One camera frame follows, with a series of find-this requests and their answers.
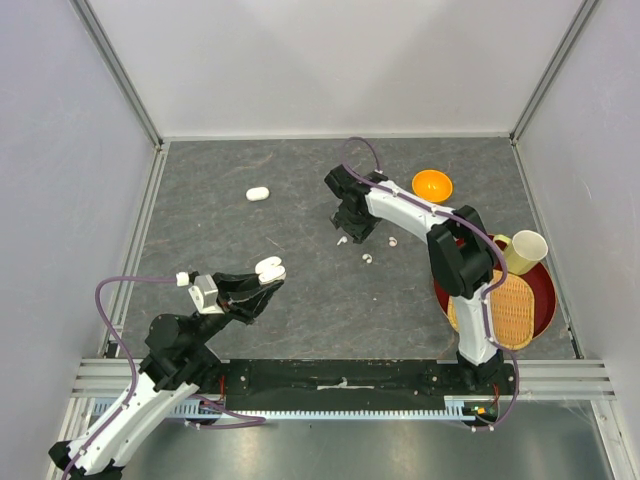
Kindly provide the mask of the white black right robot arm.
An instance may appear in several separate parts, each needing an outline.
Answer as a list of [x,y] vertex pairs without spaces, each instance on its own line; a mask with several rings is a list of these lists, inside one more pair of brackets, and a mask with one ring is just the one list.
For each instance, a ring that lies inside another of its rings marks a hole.
[[469,393],[483,392],[503,365],[490,292],[496,286],[494,267],[504,258],[487,236],[477,211],[469,206],[452,210],[429,203],[377,171],[360,177],[339,165],[324,182],[340,200],[331,223],[354,243],[363,243],[382,220],[425,242],[432,277],[455,309],[459,384]]

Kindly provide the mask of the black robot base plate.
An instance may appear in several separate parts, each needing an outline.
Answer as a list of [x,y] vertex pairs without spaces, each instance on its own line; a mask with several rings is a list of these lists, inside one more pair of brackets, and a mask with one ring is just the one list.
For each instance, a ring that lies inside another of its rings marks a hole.
[[227,407],[276,409],[439,408],[447,396],[505,398],[514,392],[513,366],[469,384],[456,362],[436,360],[232,359],[196,381],[201,395],[222,395]]

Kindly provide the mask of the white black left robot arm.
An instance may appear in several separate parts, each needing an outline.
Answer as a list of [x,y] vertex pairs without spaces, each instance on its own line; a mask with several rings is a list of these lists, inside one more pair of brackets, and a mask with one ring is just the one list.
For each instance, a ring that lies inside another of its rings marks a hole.
[[59,441],[49,457],[65,479],[119,479],[126,464],[170,411],[195,393],[208,393],[220,378],[220,359],[208,341],[232,321],[249,325],[283,286],[279,258],[259,262],[248,274],[179,272],[158,284],[188,290],[196,308],[189,316],[155,317],[141,363],[118,399],[84,434]]

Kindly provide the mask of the white earbud charging case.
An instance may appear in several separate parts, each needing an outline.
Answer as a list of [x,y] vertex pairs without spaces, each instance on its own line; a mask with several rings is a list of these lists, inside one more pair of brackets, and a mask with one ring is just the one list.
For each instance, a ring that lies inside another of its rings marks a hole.
[[278,256],[268,257],[255,265],[255,274],[261,284],[268,284],[286,278],[286,269]]

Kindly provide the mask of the white oval case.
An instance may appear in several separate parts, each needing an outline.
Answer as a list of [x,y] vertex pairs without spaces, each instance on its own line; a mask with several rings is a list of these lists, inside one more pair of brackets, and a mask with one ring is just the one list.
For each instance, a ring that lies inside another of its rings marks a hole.
[[253,187],[246,191],[245,197],[250,202],[259,202],[268,199],[270,190],[267,187]]

